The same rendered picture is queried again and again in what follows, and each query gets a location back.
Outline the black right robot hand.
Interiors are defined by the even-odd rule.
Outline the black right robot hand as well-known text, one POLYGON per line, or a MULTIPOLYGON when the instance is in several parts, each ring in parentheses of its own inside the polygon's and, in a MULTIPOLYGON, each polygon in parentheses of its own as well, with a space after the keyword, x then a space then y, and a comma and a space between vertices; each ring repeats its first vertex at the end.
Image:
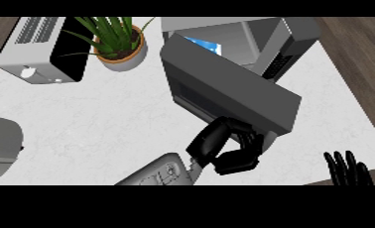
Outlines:
POLYGON ((351 151, 346 152, 346 155, 342 155, 339 152, 334 152, 334 154, 326 152, 324 158, 336 185, 375 185, 370 169, 362 162, 357 161, 351 151))

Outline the grey microwave body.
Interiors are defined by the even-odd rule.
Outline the grey microwave body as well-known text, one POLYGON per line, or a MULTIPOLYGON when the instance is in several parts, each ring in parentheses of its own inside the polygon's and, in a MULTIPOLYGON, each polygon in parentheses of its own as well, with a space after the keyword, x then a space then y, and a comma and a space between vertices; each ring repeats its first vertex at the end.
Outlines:
POLYGON ((163 17, 165 41, 175 34, 215 45, 212 51, 278 82, 320 40, 312 17, 163 17))

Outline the white toaster oven, black front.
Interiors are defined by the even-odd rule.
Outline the white toaster oven, black front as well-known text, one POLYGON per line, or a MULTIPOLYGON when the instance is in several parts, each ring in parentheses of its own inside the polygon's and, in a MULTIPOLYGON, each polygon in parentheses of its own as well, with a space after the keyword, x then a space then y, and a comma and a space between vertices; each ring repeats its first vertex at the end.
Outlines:
POLYGON ((80 82, 95 35, 75 17, 0 17, 0 69, 32 84, 80 82))

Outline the dark grey microwave door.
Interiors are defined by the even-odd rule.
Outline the dark grey microwave door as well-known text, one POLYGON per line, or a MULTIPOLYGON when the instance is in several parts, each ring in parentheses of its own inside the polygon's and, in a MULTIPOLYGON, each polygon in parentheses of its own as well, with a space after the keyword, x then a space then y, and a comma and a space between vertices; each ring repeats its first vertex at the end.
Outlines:
POLYGON ((293 130, 302 97, 179 34, 160 56, 173 101, 207 123, 221 116, 250 123, 266 151, 293 130))

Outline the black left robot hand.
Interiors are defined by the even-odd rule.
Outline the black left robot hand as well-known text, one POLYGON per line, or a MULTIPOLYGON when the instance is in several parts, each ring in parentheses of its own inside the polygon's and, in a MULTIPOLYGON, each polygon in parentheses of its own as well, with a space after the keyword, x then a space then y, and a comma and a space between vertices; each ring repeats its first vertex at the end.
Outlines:
POLYGON ((219 175, 253 170, 264 154, 265 135, 259 134, 247 122, 219 117, 204 128, 187 148, 196 164, 204 168, 215 165, 219 175), (233 135, 238 136, 241 148, 221 154, 233 135))

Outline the blue and white milk carton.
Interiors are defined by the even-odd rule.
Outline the blue and white milk carton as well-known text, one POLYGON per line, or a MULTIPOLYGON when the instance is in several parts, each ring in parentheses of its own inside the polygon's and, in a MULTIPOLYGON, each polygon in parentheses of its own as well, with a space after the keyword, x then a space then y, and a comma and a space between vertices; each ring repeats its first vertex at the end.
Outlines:
POLYGON ((212 43, 209 41, 204 41, 204 40, 200 40, 200 39, 196 39, 196 38, 190 38, 190 37, 187 37, 187 40, 190 40, 194 44, 197 44, 203 48, 206 48, 216 55, 222 54, 222 45, 221 44, 212 43))

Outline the green plant in pale pot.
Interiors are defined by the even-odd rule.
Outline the green plant in pale pot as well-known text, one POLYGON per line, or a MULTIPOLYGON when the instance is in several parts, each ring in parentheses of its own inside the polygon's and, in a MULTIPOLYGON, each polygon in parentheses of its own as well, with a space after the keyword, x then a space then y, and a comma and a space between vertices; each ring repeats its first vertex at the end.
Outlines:
POLYGON ((148 44, 144 31, 154 18, 142 27, 134 25, 131 17, 78 17, 78 20, 94 37, 89 38, 69 30, 66 33, 91 44, 92 55, 110 70, 116 72, 134 70, 147 58, 148 44))

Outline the grey rounded appliance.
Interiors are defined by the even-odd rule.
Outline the grey rounded appliance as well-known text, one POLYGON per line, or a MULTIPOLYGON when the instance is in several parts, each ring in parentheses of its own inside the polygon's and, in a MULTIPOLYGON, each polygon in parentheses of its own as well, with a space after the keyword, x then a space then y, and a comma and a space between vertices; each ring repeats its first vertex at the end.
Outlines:
POLYGON ((0 118, 0 176, 17 162, 20 152, 24 150, 24 133, 20 124, 0 118))

